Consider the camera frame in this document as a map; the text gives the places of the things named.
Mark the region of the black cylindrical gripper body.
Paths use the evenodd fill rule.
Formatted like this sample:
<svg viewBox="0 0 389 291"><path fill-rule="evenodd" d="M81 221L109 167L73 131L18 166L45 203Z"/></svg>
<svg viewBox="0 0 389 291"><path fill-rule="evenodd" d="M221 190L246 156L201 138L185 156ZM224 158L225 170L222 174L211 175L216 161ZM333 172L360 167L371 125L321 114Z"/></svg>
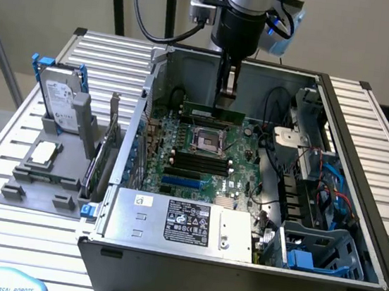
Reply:
<svg viewBox="0 0 389 291"><path fill-rule="evenodd" d="M240 60L247 58L257 50L265 24L265 14L249 16L235 9L222 9L218 24L217 46L231 58Z"/></svg>

